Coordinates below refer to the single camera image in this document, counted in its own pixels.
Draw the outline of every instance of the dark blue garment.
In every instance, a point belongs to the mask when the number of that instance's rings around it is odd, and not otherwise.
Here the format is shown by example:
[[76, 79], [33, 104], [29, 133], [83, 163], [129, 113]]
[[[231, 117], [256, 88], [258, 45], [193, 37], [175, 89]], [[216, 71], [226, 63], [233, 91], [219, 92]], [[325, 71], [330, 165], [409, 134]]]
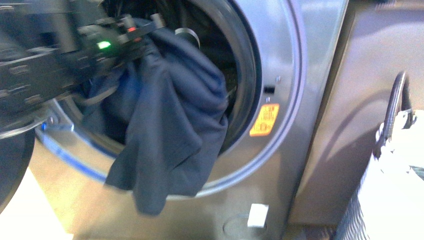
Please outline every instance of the dark blue garment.
[[127, 68], [117, 92], [88, 108], [83, 123], [106, 133], [113, 125], [99, 119], [128, 121], [106, 184], [132, 190], [141, 213], [158, 215], [168, 195], [195, 196], [206, 183], [227, 132], [227, 90], [221, 71], [173, 32], [162, 28], [143, 41], [139, 66]]

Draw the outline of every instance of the dryer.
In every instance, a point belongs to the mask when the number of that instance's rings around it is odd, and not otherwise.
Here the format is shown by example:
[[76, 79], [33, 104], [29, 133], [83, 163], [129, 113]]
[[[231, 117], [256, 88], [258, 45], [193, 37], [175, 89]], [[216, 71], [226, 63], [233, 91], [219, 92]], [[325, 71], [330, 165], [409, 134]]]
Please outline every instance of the dryer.
[[[77, 188], [70, 184], [79, 181], [75, 178], [54, 182], [61, 193], [55, 196], [60, 200], [55, 210], [69, 233], [91, 239], [155, 240], [283, 235], [348, 1], [182, 2], [216, 25], [232, 56], [222, 70], [236, 91], [227, 112], [227, 137], [209, 180], [194, 198], [170, 196], [156, 218], [139, 215], [129, 194], [97, 183]], [[125, 6], [117, 7], [125, 11]], [[228, 53], [206, 55], [219, 64]], [[81, 111], [71, 98], [52, 101], [50, 109], [54, 119], [36, 130], [38, 139], [83, 173], [76, 178], [104, 181], [122, 144], [84, 129]], [[47, 189], [45, 194], [53, 193]], [[252, 204], [269, 206], [263, 227], [248, 227], [248, 219], [256, 217], [250, 214]]]

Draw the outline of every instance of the washing machine door opening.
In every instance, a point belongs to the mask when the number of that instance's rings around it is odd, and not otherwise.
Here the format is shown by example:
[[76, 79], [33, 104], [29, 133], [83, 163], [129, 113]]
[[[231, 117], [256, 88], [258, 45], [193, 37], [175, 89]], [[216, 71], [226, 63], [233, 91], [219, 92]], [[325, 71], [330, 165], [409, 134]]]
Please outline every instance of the washing machine door opening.
[[[111, 17], [130, 14], [134, 18], [148, 19], [149, 16], [159, 13], [167, 28], [176, 33], [181, 33], [182, 30], [191, 31], [196, 37], [200, 51], [225, 76], [228, 92], [228, 108], [225, 114], [229, 125], [220, 151], [223, 153], [239, 139], [250, 124], [257, 108], [261, 83], [255, 46], [248, 37], [244, 37], [249, 31], [247, 26], [243, 24], [243, 20], [234, 9], [224, 12], [224, 18], [212, 19], [211, 17], [217, 15], [218, 9], [214, 10], [213, 5], [231, 6], [223, 0], [207, 3], [195, 0], [110, 0], [104, 2], [104, 8]], [[79, 92], [88, 94], [90, 87], [90, 82], [86, 82], [80, 86]], [[81, 124], [84, 110], [82, 105], [67, 98], [60, 102], [60, 106], [74, 123], [74, 130], [95, 148], [112, 158], [122, 151], [125, 144], [125, 132], [122, 132], [119, 137], [90, 132]]]

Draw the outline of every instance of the orange warning label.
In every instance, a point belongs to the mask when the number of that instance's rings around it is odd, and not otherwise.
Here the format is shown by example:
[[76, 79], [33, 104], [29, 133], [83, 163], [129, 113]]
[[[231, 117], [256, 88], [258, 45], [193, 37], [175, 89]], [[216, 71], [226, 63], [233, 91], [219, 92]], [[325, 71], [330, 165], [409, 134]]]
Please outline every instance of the orange warning label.
[[276, 122], [279, 104], [265, 104], [260, 108], [259, 116], [256, 119], [252, 129], [251, 137], [267, 136], [271, 133]]

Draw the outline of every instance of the white laundry basket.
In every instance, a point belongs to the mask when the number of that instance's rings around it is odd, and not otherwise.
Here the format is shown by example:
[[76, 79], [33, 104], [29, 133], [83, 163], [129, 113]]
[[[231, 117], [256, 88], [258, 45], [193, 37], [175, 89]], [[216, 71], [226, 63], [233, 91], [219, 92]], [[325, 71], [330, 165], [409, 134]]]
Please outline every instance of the white laundry basket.
[[411, 110], [408, 88], [406, 73], [399, 73], [377, 144], [334, 240], [424, 240], [424, 111]]

